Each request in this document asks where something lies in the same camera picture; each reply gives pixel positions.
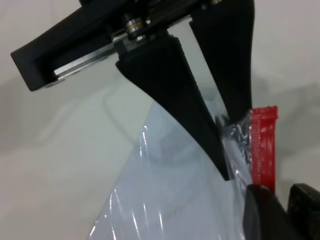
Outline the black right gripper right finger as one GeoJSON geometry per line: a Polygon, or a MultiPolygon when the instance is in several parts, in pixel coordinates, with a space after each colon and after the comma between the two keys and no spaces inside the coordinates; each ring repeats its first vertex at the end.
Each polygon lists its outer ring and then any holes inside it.
{"type": "Polygon", "coordinates": [[[290,188],[287,213],[299,233],[306,240],[320,238],[320,192],[305,184],[290,188]]]}

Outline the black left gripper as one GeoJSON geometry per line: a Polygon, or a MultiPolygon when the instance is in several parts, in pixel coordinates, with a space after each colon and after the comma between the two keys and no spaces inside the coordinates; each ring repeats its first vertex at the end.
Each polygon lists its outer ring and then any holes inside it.
{"type": "Polygon", "coordinates": [[[51,29],[12,52],[32,92],[57,84],[116,51],[167,36],[174,23],[210,6],[207,0],[83,0],[51,29]]]}

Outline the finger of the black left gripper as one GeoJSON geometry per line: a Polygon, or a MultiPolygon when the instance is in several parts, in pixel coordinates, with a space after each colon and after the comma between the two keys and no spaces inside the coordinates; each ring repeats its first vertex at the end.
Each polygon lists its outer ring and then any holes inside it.
{"type": "Polygon", "coordinates": [[[114,45],[117,69],[161,105],[200,145],[224,180],[230,179],[216,126],[177,37],[165,35],[128,50],[114,45]]]}
{"type": "Polygon", "coordinates": [[[229,121],[252,108],[252,0],[223,0],[191,14],[190,27],[225,105],[229,121]]]}

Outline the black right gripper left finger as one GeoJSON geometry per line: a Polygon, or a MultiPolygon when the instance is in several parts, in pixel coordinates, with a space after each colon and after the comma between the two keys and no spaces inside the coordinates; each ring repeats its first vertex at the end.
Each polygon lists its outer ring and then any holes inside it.
{"type": "Polygon", "coordinates": [[[247,240],[289,240],[291,226],[277,197],[262,185],[246,188],[243,231],[247,240]]]}

